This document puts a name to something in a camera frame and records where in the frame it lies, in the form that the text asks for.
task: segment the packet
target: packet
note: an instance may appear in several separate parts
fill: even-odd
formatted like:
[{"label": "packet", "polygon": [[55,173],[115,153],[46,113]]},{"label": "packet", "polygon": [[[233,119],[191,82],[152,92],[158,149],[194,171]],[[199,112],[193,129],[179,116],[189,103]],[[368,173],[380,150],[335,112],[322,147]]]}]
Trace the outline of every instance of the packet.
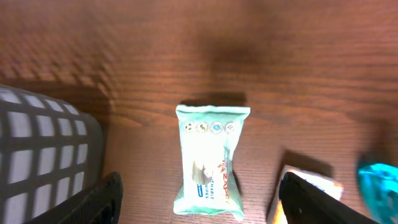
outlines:
[{"label": "packet", "polygon": [[[250,108],[178,105],[183,186],[174,200],[177,215],[231,212],[244,218],[243,203],[233,175],[232,158]],[[193,164],[205,168],[208,184],[193,179]]]},{"label": "packet", "polygon": [[324,193],[340,201],[341,195],[343,194],[343,185],[341,183],[315,172],[309,172],[306,170],[301,170],[297,167],[285,165],[280,175],[279,184],[277,186],[274,200],[272,201],[271,209],[267,217],[267,223],[287,224],[287,219],[284,213],[284,209],[282,207],[282,202],[279,200],[278,194],[280,182],[284,178],[286,172],[293,172],[310,184],[316,186],[318,189],[324,191]]}]

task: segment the wet wipe packet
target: wet wipe packet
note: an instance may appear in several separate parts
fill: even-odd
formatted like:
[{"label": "wet wipe packet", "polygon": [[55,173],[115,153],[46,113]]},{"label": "wet wipe packet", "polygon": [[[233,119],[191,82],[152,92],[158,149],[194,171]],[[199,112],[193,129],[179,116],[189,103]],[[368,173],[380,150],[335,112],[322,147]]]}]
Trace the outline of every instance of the wet wipe packet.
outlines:
[{"label": "wet wipe packet", "polygon": [[[185,106],[176,109],[182,150],[183,186],[174,201],[177,215],[231,212],[244,218],[232,158],[250,108]],[[195,181],[195,163],[206,184]]]}]

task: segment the brown wooden surface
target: brown wooden surface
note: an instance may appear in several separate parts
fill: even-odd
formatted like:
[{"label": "brown wooden surface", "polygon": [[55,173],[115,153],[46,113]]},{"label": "brown wooden surface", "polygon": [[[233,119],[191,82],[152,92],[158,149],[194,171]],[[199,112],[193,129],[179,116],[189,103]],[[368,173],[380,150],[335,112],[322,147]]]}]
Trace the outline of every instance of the brown wooden surface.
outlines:
[{"label": "brown wooden surface", "polygon": [[234,156],[243,223],[265,222],[285,161],[330,173],[368,215],[360,155],[398,158],[397,1],[0,0],[0,79],[103,123],[120,223],[235,222],[173,214],[181,101],[251,107]]}]

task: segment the black object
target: black object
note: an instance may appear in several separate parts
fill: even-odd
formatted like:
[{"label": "black object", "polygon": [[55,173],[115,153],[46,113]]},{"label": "black object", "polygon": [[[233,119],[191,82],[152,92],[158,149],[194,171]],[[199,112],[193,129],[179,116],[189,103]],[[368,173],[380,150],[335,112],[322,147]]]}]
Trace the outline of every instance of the black object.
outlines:
[{"label": "black object", "polygon": [[292,172],[287,172],[280,182],[279,198],[289,224],[377,223]]},{"label": "black object", "polygon": [[122,197],[120,174],[113,172],[27,224],[116,224]]}]

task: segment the wooden table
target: wooden table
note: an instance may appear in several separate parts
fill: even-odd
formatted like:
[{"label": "wooden table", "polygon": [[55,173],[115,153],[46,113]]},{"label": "wooden table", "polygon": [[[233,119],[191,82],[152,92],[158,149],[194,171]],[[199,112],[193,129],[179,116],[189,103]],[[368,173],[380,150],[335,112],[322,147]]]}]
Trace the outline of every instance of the wooden table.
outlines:
[{"label": "wooden table", "polygon": [[283,163],[332,175],[368,215],[359,158],[398,159],[397,1],[2,0],[0,30],[1,83],[102,122],[120,223],[235,223],[173,214],[181,101],[251,107],[234,156],[243,223],[265,222]]}]

